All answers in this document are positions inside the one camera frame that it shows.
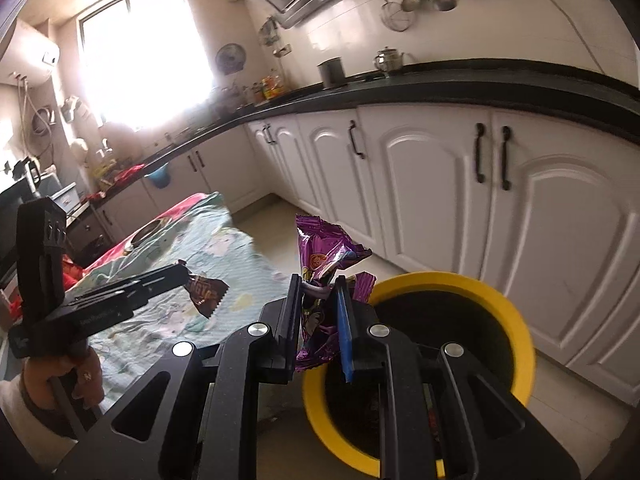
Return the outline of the person's left hand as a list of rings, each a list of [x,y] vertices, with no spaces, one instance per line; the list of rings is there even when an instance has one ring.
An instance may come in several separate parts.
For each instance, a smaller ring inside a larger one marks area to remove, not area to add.
[[[23,365],[22,378],[29,399],[37,408],[53,410],[56,401],[51,382],[71,372],[76,374],[72,398],[81,400],[85,408],[98,406],[104,399],[102,367],[100,358],[91,347],[82,358],[28,358]]]

